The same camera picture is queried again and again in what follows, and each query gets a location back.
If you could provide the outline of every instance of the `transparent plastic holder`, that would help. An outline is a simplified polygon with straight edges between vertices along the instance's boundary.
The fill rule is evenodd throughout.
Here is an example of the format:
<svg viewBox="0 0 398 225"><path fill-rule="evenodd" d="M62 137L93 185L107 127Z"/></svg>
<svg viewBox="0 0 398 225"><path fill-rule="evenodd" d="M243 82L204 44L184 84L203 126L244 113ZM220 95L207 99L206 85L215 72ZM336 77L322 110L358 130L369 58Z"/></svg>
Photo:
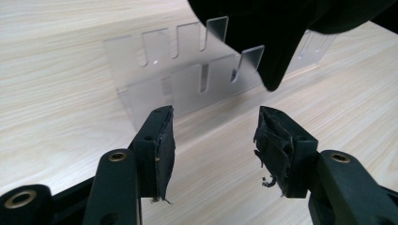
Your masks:
<svg viewBox="0 0 398 225"><path fill-rule="evenodd" d="M172 104L179 117L262 84L257 67L267 46L235 52L223 43L227 24L221 17L207 21L207 29L199 22L177 26L175 55L167 28L104 41L118 94L137 129L160 106ZM307 32L289 72L316 63L333 40Z"/></svg>

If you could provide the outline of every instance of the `light wood surface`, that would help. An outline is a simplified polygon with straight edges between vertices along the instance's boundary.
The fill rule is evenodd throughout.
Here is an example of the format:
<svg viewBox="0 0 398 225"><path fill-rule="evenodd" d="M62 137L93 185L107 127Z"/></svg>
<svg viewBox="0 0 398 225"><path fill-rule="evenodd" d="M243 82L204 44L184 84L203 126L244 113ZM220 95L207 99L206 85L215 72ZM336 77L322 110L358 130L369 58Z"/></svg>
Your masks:
<svg viewBox="0 0 398 225"><path fill-rule="evenodd" d="M196 21L175 1L0 3L0 194L28 184L58 193L95 174L136 130L115 91L102 41ZM370 22L336 38L311 69L175 120L166 202L143 200L145 224L311 224L308 200L261 187L258 107L289 114L398 190L398 37Z"/></svg>

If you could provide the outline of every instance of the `screw hole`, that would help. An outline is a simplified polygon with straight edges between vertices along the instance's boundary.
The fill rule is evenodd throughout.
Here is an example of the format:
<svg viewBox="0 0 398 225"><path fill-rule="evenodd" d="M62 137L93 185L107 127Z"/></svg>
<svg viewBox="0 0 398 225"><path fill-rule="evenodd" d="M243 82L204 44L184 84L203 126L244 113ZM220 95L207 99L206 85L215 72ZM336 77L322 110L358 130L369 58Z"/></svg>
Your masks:
<svg viewBox="0 0 398 225"><path fill-rule="evenodd" d="M115 225L119 216L116 213L110 213L102 217L100 225Z"/></svg>
<svg viewBox="0 0 398 225"><path fill-rule="evenodd" d="M110 161L116 162L116 161L121 161L123 159L125 159L127 157L126 153L122 153L122 152L117 152L117 153L113 153L111 154L108 159Z"/></svg>
<svg viewBox="0 0 398 225"><path fill-rule="evenodd" d="M23 190L7 199L4 206L8 209L20 208L32 202L36 196L37 193L35 190Z"/></svg>
<svg viewBox="0 0 398 225"><path fill-rule="evenodd" d="M351 160L349 159L349 157L345 157L341 154L332 154L331 155L331 159L338 161L338 162L342 162L342 163L348 163Z"/></svg>

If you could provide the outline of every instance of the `brass grommet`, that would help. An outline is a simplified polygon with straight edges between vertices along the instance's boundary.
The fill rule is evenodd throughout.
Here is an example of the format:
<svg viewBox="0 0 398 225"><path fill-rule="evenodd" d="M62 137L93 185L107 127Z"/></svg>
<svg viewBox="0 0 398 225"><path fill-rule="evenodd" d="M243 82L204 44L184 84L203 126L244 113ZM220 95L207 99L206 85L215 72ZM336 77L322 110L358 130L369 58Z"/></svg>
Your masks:
<svg viewBox="0 0 398 225"><path fill-rule="evenodd" d="M15 195L11 196L7 201L4 203L4 206L7 209L15 209L25 206L32 202L38 194L33 189L23 190Z"/></svg>
<svg viewBox="0 0 398 225"><path fill-rule="evenodd" d="M109 155L108 159L112 162L117 162L117 161L121 161L124 160L127 157L126 153L123 152L115 152L111 155Z"/></svg>
<svg viewBox="0 0 398 225"><path fill-rule="evenodd" d="M344 156L342 154L338 154L338 153L331 154L330 158L335 161L341 162L341 163L349 163L351 161L351 159L349 159L349 157Z"/></svg>

